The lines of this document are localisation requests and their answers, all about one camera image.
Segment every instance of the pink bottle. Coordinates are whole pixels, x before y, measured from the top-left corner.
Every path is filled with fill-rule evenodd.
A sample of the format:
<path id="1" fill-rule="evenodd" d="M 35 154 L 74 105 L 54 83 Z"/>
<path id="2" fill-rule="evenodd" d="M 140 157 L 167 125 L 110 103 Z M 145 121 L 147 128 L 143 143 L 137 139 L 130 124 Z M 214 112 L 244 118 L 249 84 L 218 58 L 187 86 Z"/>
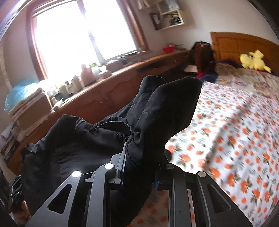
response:
<path id="1" fill-rule="evenodd" d="M 82 64 L 81 69 L 82 69 L 82 72 L 80 74 L 80 77 L 84 83 L 84 86 L 87 86 L 96 80 L 96 78 L 92 72 L 92 69 L 90 67 L 87 68 L 85 64 Z"/>

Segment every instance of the orange flower pattern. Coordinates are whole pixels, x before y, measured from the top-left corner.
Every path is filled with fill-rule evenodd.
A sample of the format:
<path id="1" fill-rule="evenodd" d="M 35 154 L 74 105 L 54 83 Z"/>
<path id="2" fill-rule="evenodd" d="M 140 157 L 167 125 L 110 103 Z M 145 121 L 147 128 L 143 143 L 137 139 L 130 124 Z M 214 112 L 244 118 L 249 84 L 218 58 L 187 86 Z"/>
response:
<path id="1" fill-rule="evenodd" d="M 196 227 L 191 190 L 188 189 L 192 227 Z M 169 210 L 169 191 L 157 191 L 155 188 L 128 227 L 167 227 Z"/>
<path id="2" fill-rule="evenodd" d="M 260 226 L 279 197 L 277 110 L 275 99 L 205 82 L 190 126 L 165 146 L 171 163 L 206 171 Z"/>

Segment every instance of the dark clothing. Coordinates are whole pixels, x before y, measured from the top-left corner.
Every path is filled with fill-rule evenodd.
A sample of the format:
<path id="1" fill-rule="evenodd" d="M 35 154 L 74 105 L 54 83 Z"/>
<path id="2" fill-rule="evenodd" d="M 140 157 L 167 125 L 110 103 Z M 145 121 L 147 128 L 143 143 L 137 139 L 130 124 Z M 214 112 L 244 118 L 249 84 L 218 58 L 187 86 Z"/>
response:
<path id="1" fill-rule="evenodd" d="M 4 207 L 3 203 L 0 201 L 0 220 L 1 226 L 5 227 L 18 227 L 12 217 L 9 215 L 6 207 Z"/>
<path id="2" fill-rule="evenodd" d="M 111 190 L 112 226 L 127 226 L 151 192 L 166 142 L 190 124 L 200 92 L 198 79 L 166 84 L 147 76 L 127 106 L 97 124 L 63 115 L 43 139 L 21 152 L 22 188 L 31 215 L 73 171 L 95 171 L 127 142 L 124 190 Z"/>

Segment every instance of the window frame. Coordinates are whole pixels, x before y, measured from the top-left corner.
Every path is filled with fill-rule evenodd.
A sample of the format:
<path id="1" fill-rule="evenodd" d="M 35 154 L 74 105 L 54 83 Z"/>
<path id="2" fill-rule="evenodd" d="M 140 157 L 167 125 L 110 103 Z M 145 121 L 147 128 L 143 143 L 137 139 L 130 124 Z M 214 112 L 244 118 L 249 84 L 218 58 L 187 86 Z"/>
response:
<path id="1" fill-rule="evenodd" d="M 29 47 L 29 52 L 30 56 L 32 59 L 32 63 L 34 66 L 34 69 L 37 73 L 39 81 L 47 79 L 47 70 L 44 65 L 44 61 L 42 59 L 41 53 L 37 47 L 36 40 L 35 40 L 35 35 L 34 35 L 34 28 L 36 27 L 35 20 L 33 18 L 46 10 L 49 10 L 53 7 L 56 7 L 61 4 L 65 4 L 71 1 L 77 1 L 78 6 L 80 8 L 81 13 L 85 17 L 85 13 L 83 12 L 84 5 L 81 0 L 37 0 L 31 5 L 28 6 L 27 8 L 27 13 L 26 13 L 26 34 L 27 34 L 27 43 Z M 128 24 L 128 27 L 132 33 L 132 37 L 134 39 L 136 48 L 141 48 L 144 51 L 148 51 L 149 47 L 146 41 L 146 38 L 143 34 L 143 30 L 140 26 L 140 23 L 138 21 L 138 18 L 135 14 L 135 11 L 129 2 L 129 0 L 116 0 L 120 10 L 122 11 L 124 18 Z M 96 42 L 94 40 L 94 36 L 91 31 L 88 31 L 89 38 L 92 42 L 92 45 L 95 49 L 95 52 L 97 54 L 98 59 L 103 59 Z M 119 56 L 115 56 L 111 59 L 103 59 L 101 60 L 100 64 L 104 64 L 112 59 L 115 59 Z"/>

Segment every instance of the plush toy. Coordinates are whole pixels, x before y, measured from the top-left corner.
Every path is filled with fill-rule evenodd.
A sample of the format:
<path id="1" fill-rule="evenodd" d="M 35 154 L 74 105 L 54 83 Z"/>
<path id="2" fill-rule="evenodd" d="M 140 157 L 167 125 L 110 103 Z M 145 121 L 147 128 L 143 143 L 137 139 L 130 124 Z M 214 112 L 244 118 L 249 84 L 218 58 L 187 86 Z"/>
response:
<path id="1" fill-rule="evenodd" d="M 241 54 L 240 61 L 244 68 L 256 69 L 260 71 L 266 70 L 271 73 L 271 68 L 267 67 L 262 60 L 264 57 L 263 53 L 256 50 L 255 53 L 249 52 L 249 54 Z"/>

